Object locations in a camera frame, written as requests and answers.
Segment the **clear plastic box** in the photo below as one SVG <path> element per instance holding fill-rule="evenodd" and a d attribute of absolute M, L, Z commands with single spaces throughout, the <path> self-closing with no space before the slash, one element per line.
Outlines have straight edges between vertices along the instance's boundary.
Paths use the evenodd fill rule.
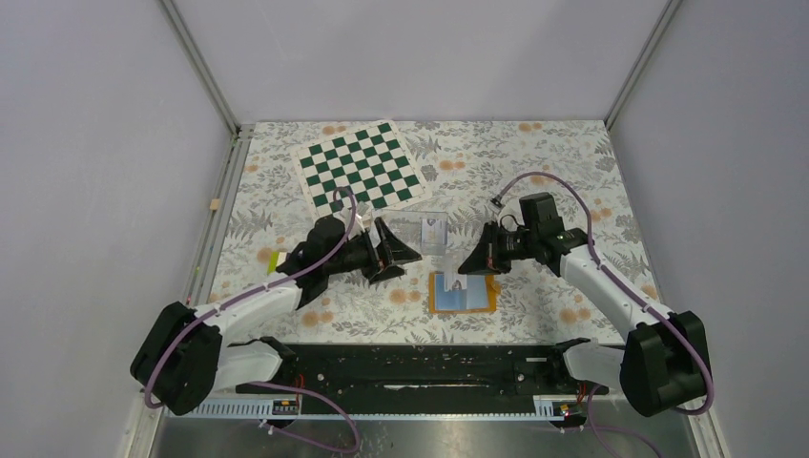
<path fill-rule="evenodd" d="M 404 210 L 377 210 L 375 218 L 381 217 L 393 234 L 411 248 L 417 249 L 425 256 L 442 256 L 448 246 L 448 214 L 446 212 L 422 212 Z M 447 221 L 447 244 L 445 247 L 425 246 L 422 244 L 422 219 L 444 218 Z"/>

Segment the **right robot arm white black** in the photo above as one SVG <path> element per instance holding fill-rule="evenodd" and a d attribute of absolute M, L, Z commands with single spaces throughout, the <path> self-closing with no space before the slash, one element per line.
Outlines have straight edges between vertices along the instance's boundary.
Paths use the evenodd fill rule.
<path fill-rule="evenodd" d="M 627 284 L 600 259 L 585 231 L 565 227 L 550 194 L 520 198 L 519 207 L 523 220 L 515 229 L 497 221 L 484 225 L 459 274 L 501 275 L 516 260 L 535 260 L 586 296 L 624 342 L 617 348 L 578 338 L 555 345 L 548 357 L 550 386 L 562 393 L 583 382 L 618 389 L 645 417 L 682 410 L 697 398 L 704 404 L 692 414 L 709 409 L 715 388 L 701 319 L 675 313 Z"/>

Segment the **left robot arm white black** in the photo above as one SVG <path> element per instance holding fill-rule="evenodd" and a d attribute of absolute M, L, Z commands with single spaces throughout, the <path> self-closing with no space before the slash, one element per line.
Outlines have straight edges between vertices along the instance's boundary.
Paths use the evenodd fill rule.
<path fill-rule="evenodd" d="M 224 302 L 166 305 L 130 366 L 145 404 L 184 415 L 225 388 L 253 382 L 275 392 L 290 388 L 297 369 L 282 357 L 280 344 L 269 338 L 246 341 L 244 333 L 303 308 L 323 294 L 333 276 L 358 271 L 375 284 L 402 276 L 405 265 L 421 260 L 383 219 L 374 219 L 373 226 L 375 239 L 357 217 L 322 217 L 266 281 Z"/>

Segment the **white card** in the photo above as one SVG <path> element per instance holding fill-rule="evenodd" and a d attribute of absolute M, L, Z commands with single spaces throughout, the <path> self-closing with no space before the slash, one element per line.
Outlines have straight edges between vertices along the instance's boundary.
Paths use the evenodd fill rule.
<path fill-rule="evenodd" d="M 446 292 L 467 290 L 467 276 L 459 272 L 463 257 L 447 253 L 442 260 L 443 285 Z"/>

